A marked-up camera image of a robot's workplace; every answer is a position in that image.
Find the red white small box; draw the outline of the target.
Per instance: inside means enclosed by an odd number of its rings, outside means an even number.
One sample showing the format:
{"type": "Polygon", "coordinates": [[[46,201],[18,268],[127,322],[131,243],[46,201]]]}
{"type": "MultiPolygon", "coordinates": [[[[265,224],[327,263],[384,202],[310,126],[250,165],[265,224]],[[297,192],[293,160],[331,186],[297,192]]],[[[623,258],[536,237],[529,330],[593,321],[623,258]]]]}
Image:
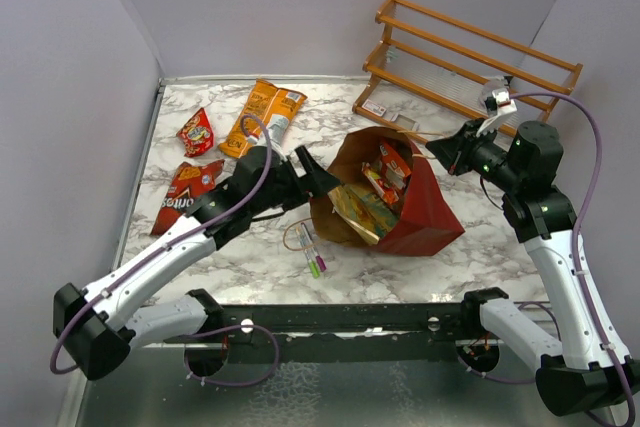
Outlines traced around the red white small box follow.
{"type": "Polygon", "coordinates": [[[378,117],[383,117],[387,111],[385,107],[382,107],[370,100],[367,100],[362,104],[362,108],[378,117]]]}

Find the red brown paper bag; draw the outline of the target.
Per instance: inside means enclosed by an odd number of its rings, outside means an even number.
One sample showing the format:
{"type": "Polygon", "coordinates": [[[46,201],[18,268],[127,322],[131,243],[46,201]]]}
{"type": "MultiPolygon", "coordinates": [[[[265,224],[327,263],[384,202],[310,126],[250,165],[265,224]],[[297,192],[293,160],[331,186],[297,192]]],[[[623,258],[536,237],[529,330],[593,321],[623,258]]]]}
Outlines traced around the red brown paper bag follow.
{"type": "Polygon", "coordinates": [[[380,173],[381,140],[389,142],[412,171],[406,189],[396,190],[399,203],[394,207],[387,205],[399,218],[396,226],[378,244],[367,245],[333,210],[329,196],[325,196],[313,199],[310,204],[315,232],[320,239],[345,247],[389,255],[433,256],[461,236],[464,228],[445,201],[429,161],[406,134],[386,127],[349,133],[328,172],[342,185],[361,183],[374,190],[361,168],[363,163],[369,163],[380,173]]]}

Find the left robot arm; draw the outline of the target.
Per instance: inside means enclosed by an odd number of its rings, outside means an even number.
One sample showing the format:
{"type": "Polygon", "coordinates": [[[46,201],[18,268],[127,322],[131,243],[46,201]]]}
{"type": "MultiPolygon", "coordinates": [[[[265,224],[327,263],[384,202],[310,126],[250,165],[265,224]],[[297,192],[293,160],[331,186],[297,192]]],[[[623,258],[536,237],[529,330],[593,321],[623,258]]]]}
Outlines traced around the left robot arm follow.
{"type": "Polygon", "coordinates": [[[322,198],[339,180],[308,150],[295,150],[304,173],[286,156],[257,146],[241,157],[230,177],[199,196],[156,241],[110,274],[84,288],[72,283],[53,297],[53,333],[57,339],[50,370],[60,352],[86,379],[113,372],[129,353],[149,343],[181,336],[206,342],[220,332],[216,303],[207,293],[190,292],[169,304],[147,301],[196,262],[219,251],[249,230],[255,217],[270,209],[293,210],[322,198]]]}

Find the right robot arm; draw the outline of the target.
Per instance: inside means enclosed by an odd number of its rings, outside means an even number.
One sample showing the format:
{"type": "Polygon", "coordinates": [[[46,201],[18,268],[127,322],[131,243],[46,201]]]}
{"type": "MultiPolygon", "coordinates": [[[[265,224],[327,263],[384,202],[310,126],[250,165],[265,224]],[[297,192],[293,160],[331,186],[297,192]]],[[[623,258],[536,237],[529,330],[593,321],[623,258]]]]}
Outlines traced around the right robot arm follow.
{"type": "Polygon", "coordinates": [[[459,314],[461,330],[497,336],[535,375],[547,409],[556,416],[592,413],[631,402],[639,390],[639,364],[621,342],[590,275],[577,215],[553,183],[563,155],[557,130],[522,123],[508,149],[467,121],[427,150],[449,174],[476,172],[502,193],[503,215],[543,281],[560,336],[554,338],[499,292],[469,292],[476,304],[459,314]]]}

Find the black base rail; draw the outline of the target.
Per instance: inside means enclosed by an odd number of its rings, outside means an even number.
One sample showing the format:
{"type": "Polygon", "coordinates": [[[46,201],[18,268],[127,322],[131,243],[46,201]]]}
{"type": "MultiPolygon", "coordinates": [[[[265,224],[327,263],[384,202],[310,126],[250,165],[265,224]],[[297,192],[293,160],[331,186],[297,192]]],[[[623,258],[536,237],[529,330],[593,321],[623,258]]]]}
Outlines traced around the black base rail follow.
{"type": "Polygon", "coordinates": [[[186,344],[197,368],[235,364],[453,361],[456,343],[485,334],[481,304],[506,298],[497,288],[465,293],[453,303],[221,305],[194,291],[207,318],[186,344]]]}

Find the red doritos chip bag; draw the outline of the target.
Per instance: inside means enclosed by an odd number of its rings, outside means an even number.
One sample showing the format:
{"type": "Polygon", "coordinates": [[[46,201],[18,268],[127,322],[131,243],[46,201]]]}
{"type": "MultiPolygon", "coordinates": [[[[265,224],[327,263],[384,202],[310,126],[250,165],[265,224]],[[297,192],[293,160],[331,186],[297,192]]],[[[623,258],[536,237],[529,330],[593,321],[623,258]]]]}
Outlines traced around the red doritos chip bag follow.
{"type": "Polygon", "coordinates": [[[224,163],[223,159],[200,166],[182,162],[162,200],[150,235],[163,235],[199,196],[212,190],[224,163]]]}

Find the yellow kettle chips bag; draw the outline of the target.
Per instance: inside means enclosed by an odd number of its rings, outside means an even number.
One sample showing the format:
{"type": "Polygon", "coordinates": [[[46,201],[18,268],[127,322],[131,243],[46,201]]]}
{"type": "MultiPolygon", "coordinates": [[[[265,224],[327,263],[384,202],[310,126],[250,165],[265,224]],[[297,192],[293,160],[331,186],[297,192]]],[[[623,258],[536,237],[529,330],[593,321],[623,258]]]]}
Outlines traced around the yellow kettle chips bag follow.
{"type": "Polygon", "coordinates": [[[266,127],[271,142],[280,146],[306,99],[302,92],[258,79],[229,135],[219,145],[220,150],[230,157],[240,158],[251,147],[265,144],[264,134],[256,121],[253,118],[242,121],[246,115],[258,118],[266,127]]]}

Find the purple cap marker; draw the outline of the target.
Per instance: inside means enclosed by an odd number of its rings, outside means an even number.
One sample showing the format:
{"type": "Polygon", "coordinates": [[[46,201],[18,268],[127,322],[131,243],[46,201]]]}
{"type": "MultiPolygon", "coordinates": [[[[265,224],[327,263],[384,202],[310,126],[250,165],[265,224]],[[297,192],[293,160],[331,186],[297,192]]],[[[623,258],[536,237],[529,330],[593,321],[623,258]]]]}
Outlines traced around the purple cap marker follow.
{"type": "Polygon", "coordinates": [[[308,244],[309,244],[310,249],[312,251],[313,257],[315,258],[315,261],[316,261],[316,263],[318,265],[319,271],[321,273],[325,273],[326,270],[327,270],[326,264],[325,264],[323,258],[321,257],[317,247],[315,246],[315,244],[313,242],[313,239],[312,239],[312,236],[311,236],[311,233],[310,233],[308,227],[306,226],[306,224],[304,222],[301,223],[301,227],[302,227],[302,229],[304,231],[304,235],[306,236],[306,238],[308,240],[308,244]]]}

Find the gold foil snack bag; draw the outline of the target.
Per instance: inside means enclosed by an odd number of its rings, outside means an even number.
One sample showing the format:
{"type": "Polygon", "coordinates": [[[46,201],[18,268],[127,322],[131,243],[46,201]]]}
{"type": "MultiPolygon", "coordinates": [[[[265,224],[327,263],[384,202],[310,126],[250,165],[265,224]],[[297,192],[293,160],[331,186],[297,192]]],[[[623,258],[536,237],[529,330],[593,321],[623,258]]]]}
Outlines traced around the gold foil snack bag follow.
{"type": "Polygon", "coordinates": [[[364,184],[344,184],[328,196],[333,210],[367,245],[378,244],[398,223],[398,216],[364,184]]]}

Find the open small cardboard box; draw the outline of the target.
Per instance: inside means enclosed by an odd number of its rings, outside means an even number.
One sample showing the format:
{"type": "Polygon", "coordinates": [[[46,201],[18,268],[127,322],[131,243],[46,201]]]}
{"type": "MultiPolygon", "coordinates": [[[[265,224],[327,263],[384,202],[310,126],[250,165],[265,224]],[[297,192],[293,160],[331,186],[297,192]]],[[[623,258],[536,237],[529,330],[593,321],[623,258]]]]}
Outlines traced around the open small cardboard box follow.
{"type": "Polygon", "coordinates": [[[404,114],[393,114],[390,121],[403,131],[417,132],[419,129],[419,123],[404,114]]]}

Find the wooden shelf rack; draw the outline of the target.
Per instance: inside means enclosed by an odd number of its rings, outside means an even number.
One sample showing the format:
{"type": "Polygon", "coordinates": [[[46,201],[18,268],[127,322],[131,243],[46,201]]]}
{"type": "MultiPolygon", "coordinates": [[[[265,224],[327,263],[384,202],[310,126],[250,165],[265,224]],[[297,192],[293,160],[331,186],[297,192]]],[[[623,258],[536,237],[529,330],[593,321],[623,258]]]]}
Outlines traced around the wooden shelf rack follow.
{"type": "Polygon", "coordinates": [[[383,126],[393,114],[419,123],[403,131],[425,142],[448,131],[445,121],[485,116],[480,96],[485,87],[504,86],[523,97],[518,111],[500,132],[514,135],[524,120],[545,122],[557,100],[532,92],[571,94],[582,74],[579,62],[563,60],[529,45],[429,9],[410,0],[384,0],[375,22],[381,37],[363,62],[369,80],[352,110],[383,126]],[[378,117],[362,108],[370,100],[387,109],[378,117]]]}

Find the green cap marker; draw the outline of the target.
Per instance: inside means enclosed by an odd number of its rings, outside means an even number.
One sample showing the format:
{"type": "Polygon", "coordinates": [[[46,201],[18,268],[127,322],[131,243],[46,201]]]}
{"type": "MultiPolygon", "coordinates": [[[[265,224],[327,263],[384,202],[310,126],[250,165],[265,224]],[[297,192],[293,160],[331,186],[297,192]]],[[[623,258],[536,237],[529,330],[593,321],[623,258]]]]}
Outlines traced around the green cap marker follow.
{"type": "Polygon", "coordinates": [[[302,249],[302,252],[304,253],[306,260],[307,260],[307,264],[309,266],[310,272],[313,276],[314,279],[317,279],[320,277],[320,270],[319,267],[316,263],[316,258],[312,252],[312,247],[311,247],[311,240],[308,236],[308,234],[306,233],[306,230],[304,229],[304,225],[303,224],[299,224],[296,227],[296,235],[298,237],[298,240],[300,242],[300,247],[302,249]]]}

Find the red cheez-it snack bag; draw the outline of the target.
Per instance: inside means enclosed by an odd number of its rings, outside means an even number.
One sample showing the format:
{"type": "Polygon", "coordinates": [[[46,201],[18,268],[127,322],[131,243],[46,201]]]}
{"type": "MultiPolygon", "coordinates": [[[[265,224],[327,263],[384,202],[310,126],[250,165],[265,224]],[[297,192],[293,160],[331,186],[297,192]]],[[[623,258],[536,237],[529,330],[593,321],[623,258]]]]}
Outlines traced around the red cheez-it snack bag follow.
{"type": "Polygon", "coordinates": [[[205,109],[197,110],[176,133],[176,137],[182,141],[186,157],[198,157],[210,150],[215,139],[205,109]]]}

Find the colourful orange candy bag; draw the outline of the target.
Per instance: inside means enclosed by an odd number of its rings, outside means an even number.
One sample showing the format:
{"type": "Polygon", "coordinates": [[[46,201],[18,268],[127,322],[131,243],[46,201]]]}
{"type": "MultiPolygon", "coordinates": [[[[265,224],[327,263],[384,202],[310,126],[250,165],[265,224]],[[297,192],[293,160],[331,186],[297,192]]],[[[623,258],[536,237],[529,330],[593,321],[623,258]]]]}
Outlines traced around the colourful orange candy bag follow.
{"type": "Polygon", "coordinates": [[[400,197],[396,190],[369,163],[363,163],[361,171],[378,196],[389,207],[394,207],[399,203],[400,197]]]}

